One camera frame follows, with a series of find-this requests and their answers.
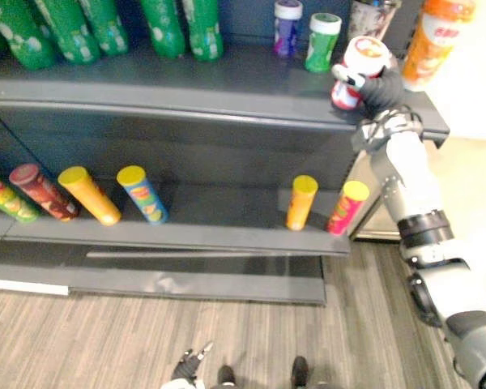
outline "white container lid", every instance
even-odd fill
[[[325,35],[337,35],[340,32],[342,20],[333,14],[319,13],[311,15],[309,29]]]
[[[302,17],[302,2],[279,0],[275,2],[274,15],[279,19],[299,20]]]
[[[349,69],[363,75],[377,75],[389,65],[389,49],[372,36],[357,36],[349,41],[343,60]]]

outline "dark red can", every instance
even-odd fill
[[[61,221],[74,219],[78,215],[76,206],[40,172],[34,164],[18,166],[9,175],[9,181],[19,187],[48,213]]]

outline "gray floor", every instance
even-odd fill
[[[326,261],[326,307],[0,292],[0,388],[158,388],[208,340],[208,385],[228,363],[244,388],[289,388],[302,354],[334,389],[466,388],[412,314],[405,272],[395,246],[356,243]]]

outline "orange can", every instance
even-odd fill
[[[121,219],[121,213],[104,191],[92,180],[83,166],[63,170],[58,182],[67,189],[101,224],[112,225]]]
[[[474,13],[475,0],[425,1],[402,71],[405,89],[424,90]]]
[[[300,231],[305,227],[317,190],[318,184],[315,178],[306,175],[295,177],[292,198],[286,215],[286,226],[289,229]]]

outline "green can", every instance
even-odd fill
[[[128,52],[128,36],[113,0],[79,0],[99,47],[107,55]]]
[[[52,44],[36,26],[24,0],[0,0],[0,33],[16,59],[28,69],[40,69],[56,62]]]
[[[339,39],[341,25],[342,20],[337,15],[319,13],[311,16],[306,70],[316,73],[329,71],[331,55]]]
[[[178,22],[174,0],[140,0],[150,28],[151,43],[164,57],[176,58],[185,53],[185,38]]]
[[[217,0],[182,0],[189,24],[189,41],[199,61],[214,61],[224,53]]]
[[[0,209],[18,221],[34,221],[38,217],[38,210],[20,198],[2,180],[0,180]]]
[[[84,64],[99,58],[99,45],[88,30],[83,11],[75,0],[35,1],[68,61]]]

